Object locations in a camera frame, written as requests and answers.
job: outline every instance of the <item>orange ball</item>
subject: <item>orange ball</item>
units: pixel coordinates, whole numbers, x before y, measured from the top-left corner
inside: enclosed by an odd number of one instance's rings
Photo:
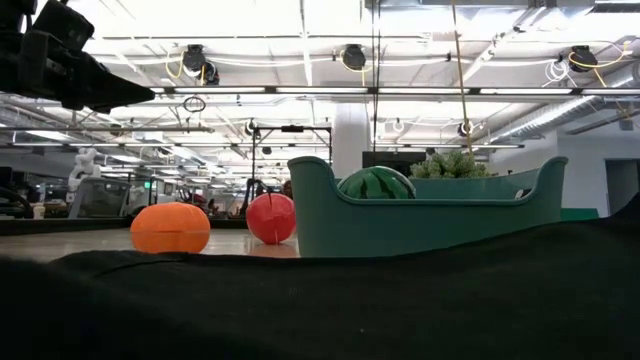
[[[193,205],[172,202],[144,208],[131,224],[133,246],[142,252],[201,252],[209,242],[209,218]]]

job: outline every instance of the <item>red ball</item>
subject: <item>red ball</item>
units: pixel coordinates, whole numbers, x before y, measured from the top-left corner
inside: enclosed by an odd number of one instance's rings
[[[265,244],[287,240],[296,229],[293,201],[282,194],[258,196],[247,208],[247,226]]]

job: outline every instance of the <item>fluorescent light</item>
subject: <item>fluorescent light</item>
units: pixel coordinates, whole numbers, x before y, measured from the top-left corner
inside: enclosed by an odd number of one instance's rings
[[[440,149],[461,149],[463,145],[458,144],[433,144],[433,143],[400,143],[400,144],[385,144],[378,143],[380,147],[392,147],[392,148],[402,148],[402,147],[415,147],[415,148],[440,148]]]
[[[57,140],[57,141],[75,140],[71,136],[67,136],[67,135],[65,135],[63,133],[60,133],[60,132],[57,132],[57,131],[34,130],[34,131],[27,131],[27,134],[40,136],[40,137],[43,137],[43,138],[46,138],[46,139]]]
[[[264,87],[235,87],[235,86],[198,86],[198,87],[177,87],[176,93],[180,94],[240,94],[240,93],[263,93]]]
[[[473,149],[520,149],[523,148],[522,144],[509,144],[509,145],[473,145]]]
[[[558,95],[569,94],[573,89],[523,89],[523,88],[502,88],[502,89],[481,89],[480,94],[489,95]]]
[[[178,170],[160,170],[160,172],[167,175],[180,175]]]
[[[139,163],[144,161],[142,159],[138,159],[137,157],[133,157],[129,155],[109,155],[109,156],[111,156],[116,160],[124,161],[124,162]]]
[[[294,93],[294,94],[366,94],[369,89],[364,87],[278,87],[278,93]]]
[[[640,89],[584,89],[584,95],[640,95]]]
[[[10,143],[13,146],[28,146],[28,147],[56,147],[64,146],[60,143]]]
[[[157,146],[165,146],[162,143],[126,143],[126,144],[122,144],[126,147],[157,147]]]
[[[378,90],[380,94],[460,94],[460,89],[456,88],[381,88]],[[469,89],[464,89],[464,93],[468,93]]]
[[[118,169],[118,168],[110,168],[110,167],[100,167],[100,171],[109,172],[109,173],[133,173],[134,169]]]
[[[118,144],[89,144],[89,143],[71,143],[70,146],[76,147],[117,147]]]

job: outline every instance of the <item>doorway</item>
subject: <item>doorway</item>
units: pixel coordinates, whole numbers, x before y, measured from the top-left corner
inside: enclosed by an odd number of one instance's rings
[[[609,215],[625,207],[640,190],[640,160],[607,160]]]

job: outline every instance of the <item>white robot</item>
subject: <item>white robot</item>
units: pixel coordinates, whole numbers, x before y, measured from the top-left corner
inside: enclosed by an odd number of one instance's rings
[[[72,203],[76,196],[76,191],[80,186],[82,179],[87,177],[99,178],[102,174],[100,172],[100,166],[93,163],[93,159],[98,152],[96,149],[80,148],[78,149],[78,155],[75,157],[75,166],[69,174],[69,192],[67,192],[67,203]]]

